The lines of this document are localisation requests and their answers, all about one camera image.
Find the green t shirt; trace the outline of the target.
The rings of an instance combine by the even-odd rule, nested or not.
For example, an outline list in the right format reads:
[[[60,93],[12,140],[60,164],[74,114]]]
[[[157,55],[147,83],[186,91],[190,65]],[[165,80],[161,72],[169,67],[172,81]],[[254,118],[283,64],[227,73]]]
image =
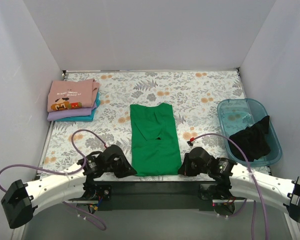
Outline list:
[[[132,104],[130,123],[132,167],[136,175],[177,175],[182,160],[172,105]]]

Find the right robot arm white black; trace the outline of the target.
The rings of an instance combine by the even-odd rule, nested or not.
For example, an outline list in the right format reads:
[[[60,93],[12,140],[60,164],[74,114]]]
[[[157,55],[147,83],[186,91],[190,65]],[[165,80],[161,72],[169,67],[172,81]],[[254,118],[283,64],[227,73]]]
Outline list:
[[[195,147],[184,155],[178,174],[195,177],[207,174],[215,184],[202,191],[210,200],[245,198],[274,207],[300,223],[300,177],[274,177],[248,168],[234,160],[208,154]]]

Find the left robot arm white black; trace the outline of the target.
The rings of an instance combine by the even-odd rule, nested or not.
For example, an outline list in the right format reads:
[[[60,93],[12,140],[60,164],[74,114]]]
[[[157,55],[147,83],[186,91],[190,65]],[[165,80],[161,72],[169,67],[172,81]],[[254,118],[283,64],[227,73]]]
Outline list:
[[[17,229],[28,223],[39,212],[61,202],[107,201],[112,187],[96,179],[104,173],[117,178],[134,176],[137,171],[117,145],[104,151],[94,151],[70,167],[34,181],[14,181],[1,199],[8,225]]]

